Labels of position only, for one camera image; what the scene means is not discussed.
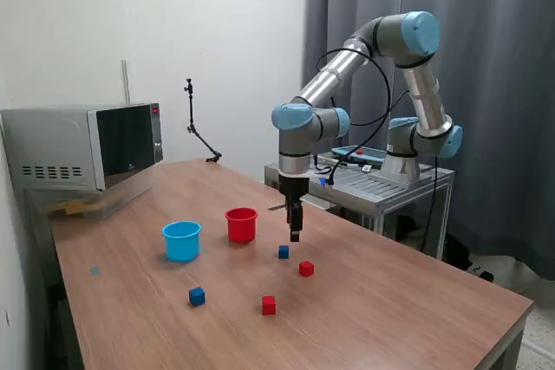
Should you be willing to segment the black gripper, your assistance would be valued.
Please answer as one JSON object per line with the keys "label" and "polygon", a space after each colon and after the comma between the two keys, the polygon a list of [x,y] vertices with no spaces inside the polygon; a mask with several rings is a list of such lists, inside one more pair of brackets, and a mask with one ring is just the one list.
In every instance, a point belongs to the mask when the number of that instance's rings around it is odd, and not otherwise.
{"label": "black gripper", "polygon": [[298,202],[309,192],[309,179],[279,175],[278,190],[285,197],[286,222],[290,226],[290,241],[298,242],[300,231],[303,229],[303,207]]}

